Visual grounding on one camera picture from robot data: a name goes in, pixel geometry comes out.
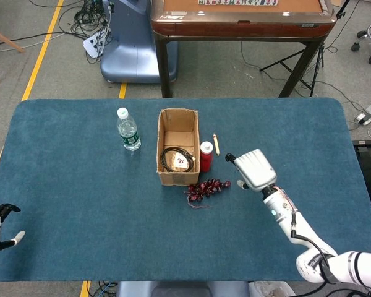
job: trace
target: pencil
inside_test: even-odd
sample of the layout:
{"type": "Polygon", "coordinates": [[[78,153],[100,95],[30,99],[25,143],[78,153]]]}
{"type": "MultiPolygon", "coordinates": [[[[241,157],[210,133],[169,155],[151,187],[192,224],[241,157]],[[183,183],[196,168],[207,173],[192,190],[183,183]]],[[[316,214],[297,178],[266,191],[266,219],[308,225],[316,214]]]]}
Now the pencil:
{"type": "Polygon", "coordinates": [[[217,156],[219,156],[220,155],[220,148],[218,147],[217,135],[215,133],[213,133],[213,141],[215,142],[216,154],[217,154],[217,156]]]}

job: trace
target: table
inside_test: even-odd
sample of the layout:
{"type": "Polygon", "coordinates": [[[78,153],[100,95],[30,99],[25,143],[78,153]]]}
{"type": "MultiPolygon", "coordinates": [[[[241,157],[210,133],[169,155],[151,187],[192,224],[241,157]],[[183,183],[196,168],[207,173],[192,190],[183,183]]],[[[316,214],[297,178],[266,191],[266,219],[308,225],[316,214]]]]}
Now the table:
{"type": "Polygon", "coordinates": [[[322,239],[338,253],[371,252],[371,204],[336,100],[28,100],[0,161],[0,204],[22,209],[2,239],[26,235],[0,252],[0,281],[301,279],[305,247],[288,241],[261,193],[232,186],[204,201],[212,208],[192,209],[185,187],[160,184],[158,115],[168,107],[198,110],[201,140],[218,135],[222,153],[201,180],[235,185],[225,154],[261,149],[322,239]],[[117,133],[120,106],[139,125],[133,154],[117,133]]]}
{"type": "Polygon", "coordinates": [[[153,0],[161,91],[171,97],[166,44],[170,41],[301,42],[305,51],[279,97],[288,97],[336,23],[330,0],[279,0],[277,6],[199,5],[197,0],[153,0]]]}

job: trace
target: blue tablecloth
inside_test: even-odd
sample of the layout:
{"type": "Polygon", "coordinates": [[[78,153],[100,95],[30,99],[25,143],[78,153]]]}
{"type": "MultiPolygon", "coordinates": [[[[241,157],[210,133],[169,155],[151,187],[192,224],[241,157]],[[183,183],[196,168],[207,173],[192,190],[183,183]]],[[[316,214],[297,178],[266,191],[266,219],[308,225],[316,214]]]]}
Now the blue tablecloth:
{"type": "Polygon", "coordinates": [[[12,118],[0,162],[0,204],[12,203],[0,280],[300,280],[291,244],[261,193],[233,186],[210,209],[156,173],[162,108],[199,112],[200,140],[221,155],[200,180],[235,184],[226,153],[261,149],[320,237],[338,253],[371,252],[371,204],[341,105],[332,99],[29,100],[12,118]],[[141,148],[122,146],[116,110],[139,125],[141,148]]]}

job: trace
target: wooden table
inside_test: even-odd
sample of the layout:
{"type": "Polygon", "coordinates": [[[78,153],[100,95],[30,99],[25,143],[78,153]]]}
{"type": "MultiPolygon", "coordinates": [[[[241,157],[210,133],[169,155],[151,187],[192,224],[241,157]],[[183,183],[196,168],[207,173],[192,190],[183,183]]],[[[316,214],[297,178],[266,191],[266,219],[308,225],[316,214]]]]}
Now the wooden table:
{"type": "Polygon", "coordinates": [[[277,6],[199,5],[197,0],[152,0],[162,97],[171,97],[170,41],[301,42],[306,47],[279,97],[288,97],[336,23],[330,0],[279,0],[277,6]]]}

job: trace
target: water bottle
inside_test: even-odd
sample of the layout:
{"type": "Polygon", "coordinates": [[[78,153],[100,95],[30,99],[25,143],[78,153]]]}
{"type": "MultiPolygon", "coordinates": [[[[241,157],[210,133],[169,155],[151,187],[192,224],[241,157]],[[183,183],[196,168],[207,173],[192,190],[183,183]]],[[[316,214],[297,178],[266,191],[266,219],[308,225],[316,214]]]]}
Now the water bottle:
{"type": "Polygon", "coordinates": [[[124,141],[124,147],[131,151],[137,150],[142,143],[137,133],[135,120],[129,115],[128,110],[123,107],[117,110],[117,115],[119,118],[117,128],[122,141],[124,141]]]}

